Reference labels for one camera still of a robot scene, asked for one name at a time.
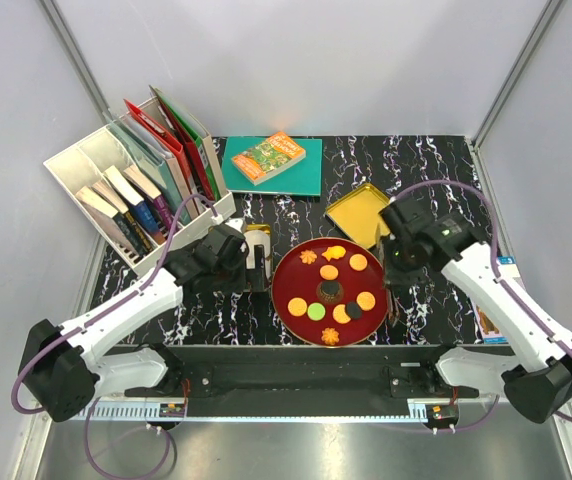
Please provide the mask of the gold cookie tin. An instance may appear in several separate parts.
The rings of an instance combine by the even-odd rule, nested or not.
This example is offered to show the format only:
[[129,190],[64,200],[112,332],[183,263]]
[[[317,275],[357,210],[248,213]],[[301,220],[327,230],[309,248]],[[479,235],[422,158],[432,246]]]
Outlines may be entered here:
[[248,236],[228,223],[217,225],[211,233],[215,233],[214,290],[225,294],[267,291],[270,238],[259,230]]

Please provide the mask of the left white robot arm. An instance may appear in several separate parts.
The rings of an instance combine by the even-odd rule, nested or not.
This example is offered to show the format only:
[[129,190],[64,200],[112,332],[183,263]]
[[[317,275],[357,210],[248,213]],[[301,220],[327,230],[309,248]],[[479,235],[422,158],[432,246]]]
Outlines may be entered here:
[[29,331],[11,401],[25,386],[40,411],[67,421],[93,401],[129,390],[173,396],[186,387],[182,361],[162,345],[125,354],[112,348],[154,317],[199,294],[264,292],[271,240],[262,230],[241,232],[229,223],[204,237],[166,250],[151,271],[86,314],[54,325],[44,319]]

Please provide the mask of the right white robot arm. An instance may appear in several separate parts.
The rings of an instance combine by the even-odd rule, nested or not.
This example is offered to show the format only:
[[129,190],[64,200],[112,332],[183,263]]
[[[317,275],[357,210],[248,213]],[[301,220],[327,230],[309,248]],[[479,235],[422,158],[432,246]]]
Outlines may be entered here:
[[512,352],[496,355],[446,346],[420,371],[432,396],[453,387],[504,396],[526,419],[542,424],[572,399],[572,332],[524,288],[499,272],[491,245],[460,214],[441,218],[411,198],[379,212],[390,234],[380,240],[387,287],[441,274],[499,328]]

